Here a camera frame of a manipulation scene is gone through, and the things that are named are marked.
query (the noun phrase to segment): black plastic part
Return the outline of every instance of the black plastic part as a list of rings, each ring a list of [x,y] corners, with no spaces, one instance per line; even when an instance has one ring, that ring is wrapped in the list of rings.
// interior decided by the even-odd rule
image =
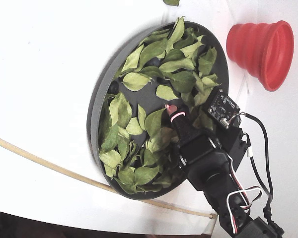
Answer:
[[[240,108],[221,87],[215,87],[203,104],[203,110],[220,128],[226,130],[230,128],[229,120]]]
[[[278,238],[274,229],[260,217],[248,223],[235,238]]]
[[[247,143],[242,140],[243,130],[231,126],[228,130],[217,130],[216,136],[223,149],[233,158],[233,168],[236,171],[247,150]]]

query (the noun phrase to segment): white table surface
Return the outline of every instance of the white table surface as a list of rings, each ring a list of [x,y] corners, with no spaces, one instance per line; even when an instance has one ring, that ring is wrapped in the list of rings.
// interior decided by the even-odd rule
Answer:
[[[257,1],[225,0],[181,0],[179,7],[162,0],[0,0],[0,138],[106,183],[89,150],[86,116],[94,85],[119,46],[150,26],[184,15],[211,30],[226,51],[236,16],[245,14],[252,20],[256,5]],[[228,69],[230,96],[243,108],[244,71],[229,60]],[[156,200],[213,212],[203,193],[187,181]],[[0,211],[125,233],[210,234],[214,225],[209,218],[93,187],[1,147]]]

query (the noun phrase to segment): dark berry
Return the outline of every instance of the dark berry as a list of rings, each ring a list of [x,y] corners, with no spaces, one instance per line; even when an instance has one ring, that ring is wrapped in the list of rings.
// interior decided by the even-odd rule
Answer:
[[[151,60],[149,60],[146,64],[145,67],[147,66],[155,66],[155,67],[159,67],[160,66],[160,60],[157,57],[152,58]]]
[[[119,84],[117,81],[112,81],[109,88],[108,88],[108,93],[110,94],[118,94],[119,93]]]

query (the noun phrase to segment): dried leaf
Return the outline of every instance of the dried leaf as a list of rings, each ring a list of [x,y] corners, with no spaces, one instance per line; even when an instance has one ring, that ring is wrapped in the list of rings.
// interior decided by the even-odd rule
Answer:
[[[172,176],[168,171],[165,171],[152,184],[161,184],[163,187],[169,187],[172,184]]]
[[[113,178],[114,176],[116,176],[116,170],[105,165],[104,164],[104,168],[105,168],[105,172],[106,172],[106,175],[109,176],[110,178]]]
[[[146,38],[144,38],[140,42],[140,44],[142,44],[143,42],[145,42],[147,44],[151,44],[151,43],[156,42],[156,41],[161,41],[164,38],[167,38],[168,35],[169,35],[169,31],[161,33],[161,34],[154,34],[154,35],[151,34],[151,35],[147,36]]]
[[[112,125],[115,123],[122,128],[126,128],[132,115],[132,109],[127,102],[124,94],[119,93],[109,105],[109,112],[112,119]]]
[[[181,99],[188,107],[194,106],[194,97],[191,92],[189,93],[181,93]]]
[[[119,154],[121,157],[121,161],[123,161],[127,156],[128,149],[129,149],[128,145],[129,145],[128,139],[126,139],[125,137],[122,137],[122,136],[118,136],[117,147],[118,147],[118,151],[119,151]]]
[[[143,130],[141,129],[137,118],[131,118],[127,127],[126,131],[131,135],[140,135],[142,134]]]
[[[151,78],[145,74],[131,72],[124,77],[123,84],[129,90],[136,92],[142,89],[150,80]]]
[[[161,115],[165,108],[148,115],[145,120],[145,128],[150,137],[154,137],[161,127]]]
[[[202,79],[196,74],[196,72],[193,72],[194,77],[196,78],[195,81],[195,88],[198,90],[200,93],[204,93],[204,84],[202,82]]]
[[[146,148],[152,153],[165,149],[171,142],[173,129],[169,127],[163,127],[160,131],[150,140],[147,141]]]
[[[195,128],[200,129],[202,127],[206,127],[210,130],[213,130],[213,121],[209,118],[202,108],[199,108],[199,116],[194,120],[192,124]]]
[[[217,83],[214,83],[213,80],[211,80],[210,78],[208,77],[203,77],[202,78],[202,83],[204,84],[204,88],[207,89],[207,88],[214,88],[216,86],[219,86],[219,84]]]
[[[146,184],[153,180],[153,178],[158,174],[159,168],[148,168],[148,167],[139,167],[135,169],[135,181],[136,184]]]
[[[198,93],[197,95],[195,95],[194,105],[199,106],[199,105],[205,103],[205,101],[209,97],[211,91],[212,91],[212,88],[207,88],[207,89],[204,89],[204,93]]]
[[[154,152],[151,153],[149,149],[144,150],[144,166],[155,164],[159,158],[161,157],[161,153]]]
[[[193,74],[188,71],[176,74],[165,73],[164,76],[170,78],[172,87],[179,93],[191,92],[196,80]]]
[[[169,53],[167,53],[167,55],[165,56],[164,60],[161,63],[181,60],[184,58],[185,58],[185,56],[182,51],[173,49],[173,50],[169,51]]]
[[[119,170],[118,178],[124,184],[129,184],[129,185],[135,184],[135,174],[130,168]]]
[[[158,77],[158,78],[163,78],[164,79],[164,75],[161,72],[161,70],[158,67],[155,67],[155,66],[145,67],[142,70],[140,70],[139,73],[148,75],[151,78]]]
[[[138,121],[139,121],[139,125],[140,128],[142,130],[146,130],[145,129],[145,119],[146,119],[146,112],[145,110],[138,104]]]
[[[114,178],[114,180],[116,180],[116,182],[120,185],[120,187],[127,193],[127,194],[135,194],[137,193],[137,188],[136,185],[128,185],[128,184],[124,184],[121,181],[119,181],[119,179]]]
[[[203,45],[201,42],[196,42],[190,46],[186,46],[181,49],[185,57],[191,58],[193,53],[201,46]]]
[[[199,56],[199,76],[209,75],[217,58],[215,47],[209,48],[206,54]]]
[[[170,50],[172,50],[173,44],[182,38],[183,33],[184,33],[184,19],[183,19],[183,17],[180,17],[176,20],[174,27],[173,27],[173,32],[172,32],[170,38],[168,39],[167,47],[165,49],[167,53]]]
[[[167,101],[178,99],[178,97],[174,95],[172,88],[168,86],[159,85],[155,94],[157,97]]]
[[[122,69],[122,72],[130,68],[138,67],[140,53],[143,50],[143,48],[144,48],[144,45],[142,44],[127,57],[124,67]]]
[[[121,137],[124,137],[124,138],[128,139],[128,141],[130,139],[129,133],[126,131],[126,129],[123,129],[120,126],[118,127],[118,135],[121,136]]]
[[[117,165],[119,165],[121,157],[117,151],[111,150],[107,153],[100,153],[99,159],[105,165],[115,169],[117,167]]]
[[[168,40],[164,38],[162,41],[156,41],[146,46],[140,54],[139,69],[142,69],[150,59],[164,53]]]
[[[192,61],[189,58],[183,58],[176,61],[169,61],[162,64],[159,69],[163,72],[171,73],[180,68],[194,70]]]
[[[108,130],[108,132],[105,134],[105,140],[101,144],[101,150],[102,152],[108,152],[115,148],[117,145],[117,137],[118,137],[118,125],[114,124],[111,126]]]
[[[163,33],[169,32],[169,31],[170,31],[170,29],[157,30],[157,31],[152,32],[151,35],[160,35],[160,34],[163,34]]]
[[[170,6],[179,6],[180,0],[163,0],[165,4]]]
[[[137,185],[137,188],[141,189],[144,192],[159,192],[162,189],[162,185],[145,184],[145,185]]]
[[[190,34],[185,30],[187,37],[185,39],[181,39],[178,42],[174,43],[173,47],[175,49],[182,49],[186,46],[192,45],[194,43],[194,40],[196,39],[195,35]]]

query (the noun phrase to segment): robotic arm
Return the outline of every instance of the robotic arm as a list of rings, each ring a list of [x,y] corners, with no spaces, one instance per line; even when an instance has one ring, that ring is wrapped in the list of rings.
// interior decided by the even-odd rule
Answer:
[[[188,112],[185,109],[178,109],[174,105],[167,106],[172,126],[179,136],[179,167],[194,188],[204,192],[207,201],[219,215],[221,227],[231,237],[281,238],[284,231],[271,220],[272,192],[268,191],[259,178],[255,165],[255,174],[269,195],[269,202],[264,208],[268,223],[260,217],[253,220],[249,216],[251,202],[246,192],[258,190],[260,193],[257,199],[261,196],[262,189],[255,186],[245,190],[235,175],[247,147],[250,146],[248,135],[247,142],[242,140],[245,133],[239,128],[241,114],[238,105],[221,88],[216,87],[204,103],[203,109],[217,123],[216,132],[207,128],[194,128],[187,118]]]

